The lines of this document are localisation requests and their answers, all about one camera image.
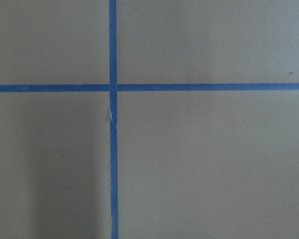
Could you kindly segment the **horizontal blue tape strip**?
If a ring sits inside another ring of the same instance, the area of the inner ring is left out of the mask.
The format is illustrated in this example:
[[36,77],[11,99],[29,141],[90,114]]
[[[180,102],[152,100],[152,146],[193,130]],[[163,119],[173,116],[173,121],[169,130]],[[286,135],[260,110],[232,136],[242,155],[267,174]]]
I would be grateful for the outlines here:
[[163,91],[297,91],[299,83],[0,85],[0,93]]

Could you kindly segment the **vertical blue tape strip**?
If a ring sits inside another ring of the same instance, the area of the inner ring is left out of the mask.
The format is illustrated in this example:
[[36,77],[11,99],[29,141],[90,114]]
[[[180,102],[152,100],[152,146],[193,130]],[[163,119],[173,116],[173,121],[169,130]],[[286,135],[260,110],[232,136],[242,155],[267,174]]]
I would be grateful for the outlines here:
[[119,238],[117,140],[117,1],[109,0],[111,238]]

